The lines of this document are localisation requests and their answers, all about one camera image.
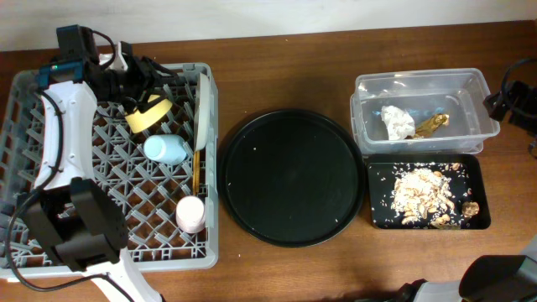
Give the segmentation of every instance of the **pile of white flakes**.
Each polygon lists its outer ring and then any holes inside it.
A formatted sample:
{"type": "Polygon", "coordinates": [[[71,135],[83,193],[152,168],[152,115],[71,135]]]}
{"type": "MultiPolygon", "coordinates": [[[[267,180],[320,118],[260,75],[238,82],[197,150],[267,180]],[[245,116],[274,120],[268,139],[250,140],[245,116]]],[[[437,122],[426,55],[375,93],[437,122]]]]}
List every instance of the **pile of white flakes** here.
{"type": "MultiPolygon", "coordinates": [[[[458,169],[459,164],[454,164],[452,168],[458,169]]],[[[450,200],[453,197],[450,192],[451,178],[427,168],[401,171],[398,175],[401,177],[395,180],[391,208],[398,212],[397,216],[404,213],[404,225],[427,220],[428,216],[430,224],[436,228],[458,225],[450,217],[450,214],[455,215],[455,204],[450,200]]]]}

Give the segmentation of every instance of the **dish rack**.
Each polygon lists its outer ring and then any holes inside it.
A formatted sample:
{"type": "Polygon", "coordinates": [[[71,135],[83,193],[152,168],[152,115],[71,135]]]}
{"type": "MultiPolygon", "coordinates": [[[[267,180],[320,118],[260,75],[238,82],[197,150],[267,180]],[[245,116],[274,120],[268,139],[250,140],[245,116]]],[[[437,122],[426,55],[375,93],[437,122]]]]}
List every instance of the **dish rack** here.
{"type": "MultiPolygon", "coordinates": [[[[174,103],[158,123],[132,133],[117,104],[99,102],[93,123],[93,167],[96,183],[121,206],[128,225],[128,251],[142,272],[211,268],[218,259],[218,193],[216,141],[218,90],[211,68],[203,63],[171,64],[177,86],[163,93],[174,103]],[[211,82],[211,118],[207,145],[201,151],[200,193],[206,204],[206,228],[197,234],[181,231],[175,222],[176,202],[192,192],[192,144],[196,84],[199,74],[211,82]],[[143,141],[152,134],[179,134],[188,142],[188,158],[178,165],[160,164],[143,155],[143,141]]],[[[0,278],[14,279],[4,255],[3,240],[16,196],[28,191],[39,172],[44,140],[43,104],[30,91],[36,71],[22,71],[14,79],[0,134],[0,278]]],[[[62,216],[74,208],[67,207],[62,216]]],[[[13,260],[26,278],[80,275],[55,266],[29,234],[22,220],[12,234],[13,260]]]]}

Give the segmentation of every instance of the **crumpled white paper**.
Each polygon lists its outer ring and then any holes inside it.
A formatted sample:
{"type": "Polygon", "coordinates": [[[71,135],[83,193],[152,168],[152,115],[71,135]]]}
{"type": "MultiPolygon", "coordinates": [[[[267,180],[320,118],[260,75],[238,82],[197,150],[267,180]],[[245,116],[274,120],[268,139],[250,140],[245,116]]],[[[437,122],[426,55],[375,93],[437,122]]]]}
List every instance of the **crumpled white paper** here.
{"type": "Polygon", "coordinates": [[[380,117],[388,129],[389,140],[405,139],[409,135],[416,133],[414,119],[405,110],[401,110],[396,106],[383,106],[380,117]]]}

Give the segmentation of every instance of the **white wall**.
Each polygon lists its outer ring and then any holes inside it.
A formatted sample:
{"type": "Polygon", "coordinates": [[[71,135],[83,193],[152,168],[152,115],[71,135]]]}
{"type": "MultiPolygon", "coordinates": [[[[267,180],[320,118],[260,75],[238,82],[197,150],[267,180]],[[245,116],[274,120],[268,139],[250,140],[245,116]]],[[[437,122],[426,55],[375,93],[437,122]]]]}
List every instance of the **white wall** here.
{"type": "Polygon", "coordinates": [[[75,23],[137,43],[536,18],[537,0],[0,0],[0,50],[55,48],[75,23]]]}

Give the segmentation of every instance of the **wooden table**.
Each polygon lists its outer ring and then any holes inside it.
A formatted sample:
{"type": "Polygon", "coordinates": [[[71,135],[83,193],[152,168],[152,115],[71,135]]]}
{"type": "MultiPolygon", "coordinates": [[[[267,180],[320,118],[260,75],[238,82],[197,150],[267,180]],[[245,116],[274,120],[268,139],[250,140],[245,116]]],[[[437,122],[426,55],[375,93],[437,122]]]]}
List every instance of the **wooden table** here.
{"type": "MultiPolygon", "coordinates": [[[[276,108],[319,112],[350,132],[349,97],[362,74],[476,67],[497,91],[510,64],[537,55],[537,33],[528,21],[136,44],[134,51],[160,63],[211,66],[220,92],[222,141],[251,114],[276,108]]],[[[0,54],[0,99],[8,99],[16,72],[35,69],[55,53],[0,54]]],[[[527,153],[532,139],[506,122],[501,127],[478,155],[493,219],[485,231],[378,230],[365,200],[355,221],[329,242],[288,249],[250,236],[220,206],[220,259],[214,268],[145,278],[168,301],[346,300],[383,297],[416,279],[460,279],[483,254],[518,253],[537,230],[537,160],[527,153]]],[[[0,300],[60,299],[105,300],[91,283],[39,294],[0,281],[0,300]]]]}

